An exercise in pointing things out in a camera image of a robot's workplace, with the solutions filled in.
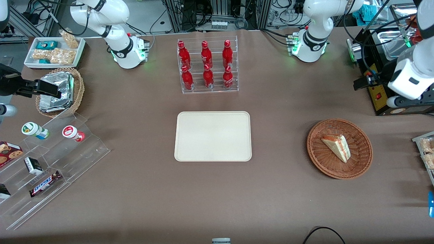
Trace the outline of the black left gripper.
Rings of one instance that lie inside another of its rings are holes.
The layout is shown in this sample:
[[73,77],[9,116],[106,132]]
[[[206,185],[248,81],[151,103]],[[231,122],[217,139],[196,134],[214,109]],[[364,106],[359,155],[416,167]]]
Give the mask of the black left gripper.
[[368,87],[387,85],[392,79],[394,72],[394,68],[383,68],[379,73],[373,70],[372,74],[376,75],[377,78],[373,75],[362,76],[353,81],[353,89],[357,91]]

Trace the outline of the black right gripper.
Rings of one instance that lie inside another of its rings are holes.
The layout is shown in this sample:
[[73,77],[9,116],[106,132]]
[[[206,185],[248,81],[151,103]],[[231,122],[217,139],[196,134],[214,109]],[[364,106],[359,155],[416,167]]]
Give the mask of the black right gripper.
[[7,65],[0,64],[0,95],[10,96],[18,95],[27,98],[32,98],[34,95],[46,95],[57,99],[61,98],[61,92],[58,86],[41,79],[33,81],[25,81],[24,85],[20,85],[22,81],[21,73]]

